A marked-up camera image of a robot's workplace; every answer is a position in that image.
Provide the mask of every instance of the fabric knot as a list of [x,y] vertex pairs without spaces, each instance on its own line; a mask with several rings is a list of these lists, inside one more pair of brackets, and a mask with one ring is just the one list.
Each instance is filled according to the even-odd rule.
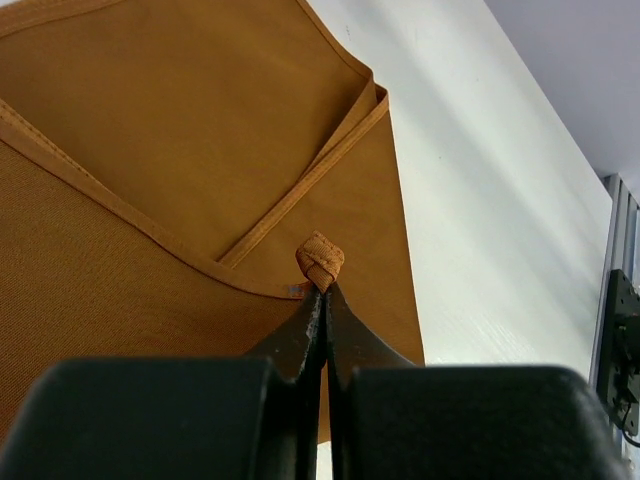
[[338,278],[344,263],[344,253],[318,231],[296,250],[298,266],[305,277],[325,293]]

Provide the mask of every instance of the tan canvas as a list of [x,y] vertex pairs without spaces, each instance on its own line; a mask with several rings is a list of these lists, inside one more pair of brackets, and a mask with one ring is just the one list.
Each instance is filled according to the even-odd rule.
[[60,359],[247,351],[314,230],[422,362],[387,92],[303,0],[25,0],[0,71],[0,443]]

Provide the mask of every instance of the black mounting plate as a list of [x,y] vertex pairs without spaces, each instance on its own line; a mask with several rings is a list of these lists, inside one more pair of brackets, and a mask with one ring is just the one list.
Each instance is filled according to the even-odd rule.
[[639,315],[640,296],[633,284],[622,270],[612,270],[607,289],[596,390],[611,420],[631,435],[638,433],[640,410],[637,400],[631,395],[635,389],[631,382],[637,383],[640,378],[630,370],[629,351],[621,339],[630,322],[638,322],[640,327],[640,318],[634,318]]

